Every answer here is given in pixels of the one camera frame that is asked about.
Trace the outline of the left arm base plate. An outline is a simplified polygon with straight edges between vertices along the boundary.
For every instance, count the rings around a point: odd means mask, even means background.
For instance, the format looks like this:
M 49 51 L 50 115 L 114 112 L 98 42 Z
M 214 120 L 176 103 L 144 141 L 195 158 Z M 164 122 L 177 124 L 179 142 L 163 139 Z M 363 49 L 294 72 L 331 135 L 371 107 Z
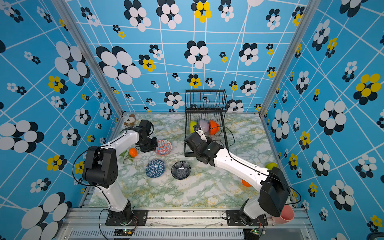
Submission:
M 106 226 L 145 226 L 148 218 L 148 210 L 130 210 L 114 212 L 108 210 Z

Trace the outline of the orange plastic bowl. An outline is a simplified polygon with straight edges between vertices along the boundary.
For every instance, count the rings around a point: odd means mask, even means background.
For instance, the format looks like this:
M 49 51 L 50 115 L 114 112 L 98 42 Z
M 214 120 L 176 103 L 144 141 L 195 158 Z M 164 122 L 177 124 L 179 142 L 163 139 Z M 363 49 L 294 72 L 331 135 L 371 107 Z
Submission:
M 213 120 L 210 120 L 209 122 L 209 128 L 210 128 L 210 135 L 214 136 L 217 134 L 217 132 L 220 130 L 219 124 Z

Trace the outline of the lime green bowl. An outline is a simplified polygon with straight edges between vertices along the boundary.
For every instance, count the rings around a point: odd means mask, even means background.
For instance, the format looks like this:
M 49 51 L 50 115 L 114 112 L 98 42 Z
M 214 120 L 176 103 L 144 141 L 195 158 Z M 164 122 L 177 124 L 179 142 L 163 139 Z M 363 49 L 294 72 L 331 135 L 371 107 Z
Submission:
M 190 122 L 190 133 L 195 132 L 195 126 L 197 125 L 196 121 L 191 121 Z

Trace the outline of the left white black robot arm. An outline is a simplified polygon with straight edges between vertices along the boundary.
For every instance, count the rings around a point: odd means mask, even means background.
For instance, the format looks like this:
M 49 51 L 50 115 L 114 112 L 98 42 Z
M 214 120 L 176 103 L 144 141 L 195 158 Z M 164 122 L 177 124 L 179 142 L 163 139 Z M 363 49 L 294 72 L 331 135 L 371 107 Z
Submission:
M 158 141 L 151 138 L 153 130 L 150 121 L 142 120 L 138 126 L 125 128 L 108 143 L 87 150 L 83 180 L 101 190 L 109 204 L 108 221 L 111 225 L 128 225 L 134 218 L 131 203 L 117 183 L 118 156 L 131 146 L 139 147 L 143 153 L 155 151 Z

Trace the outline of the red white patterned bowl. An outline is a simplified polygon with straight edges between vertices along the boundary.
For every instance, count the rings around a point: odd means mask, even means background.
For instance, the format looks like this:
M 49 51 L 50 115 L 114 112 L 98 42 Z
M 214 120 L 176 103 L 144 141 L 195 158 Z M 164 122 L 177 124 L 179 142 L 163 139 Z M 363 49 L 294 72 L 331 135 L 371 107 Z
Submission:
M 159 156 L 166 156 L 173 150 L 171 142 L 168 140 L 158 140 L 158 146 L 155 149 L 155 154 Z

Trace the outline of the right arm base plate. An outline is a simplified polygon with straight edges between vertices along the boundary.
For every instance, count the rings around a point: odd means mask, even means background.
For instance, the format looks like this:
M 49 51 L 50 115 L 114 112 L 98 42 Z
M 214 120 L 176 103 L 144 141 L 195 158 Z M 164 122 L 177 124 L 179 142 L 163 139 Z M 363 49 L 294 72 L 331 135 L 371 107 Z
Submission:
M 245 214 L 241 214 L 240 210 L 226 210 L 225 219 L 229 227 L 267 227 L 268 221 L 265 214 L 251 219 Z

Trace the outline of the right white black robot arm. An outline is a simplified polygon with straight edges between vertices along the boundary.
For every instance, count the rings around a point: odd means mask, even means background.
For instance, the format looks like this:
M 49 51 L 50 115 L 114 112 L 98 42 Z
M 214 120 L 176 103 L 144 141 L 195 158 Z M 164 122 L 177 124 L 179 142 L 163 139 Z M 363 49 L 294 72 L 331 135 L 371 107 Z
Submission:
M 224 169 L 246 181 L 258 192 L 256 199 L 248 199 L 239 211 L 239 219 L 250 226 L 259 216 L 268 214 L 279 218 L 284 210 L 291 188 L 283 172 L 254 165 L 229 149 L 206 137 L 200 130 L 185 137 L 185 143 L 194 152 L 198 161 Z

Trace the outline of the lilac plastic bowl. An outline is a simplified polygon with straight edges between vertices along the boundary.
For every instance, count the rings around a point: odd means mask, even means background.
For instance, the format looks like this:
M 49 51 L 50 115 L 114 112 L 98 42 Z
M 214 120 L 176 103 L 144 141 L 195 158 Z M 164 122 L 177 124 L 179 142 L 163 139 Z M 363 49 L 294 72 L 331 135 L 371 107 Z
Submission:
M 209 125 L 208 121 L 200 119 L 199 120 L 199 125 L 200 125 L 201 130 L 203 131 L 204 134 L 209 134 L 210 125 Z

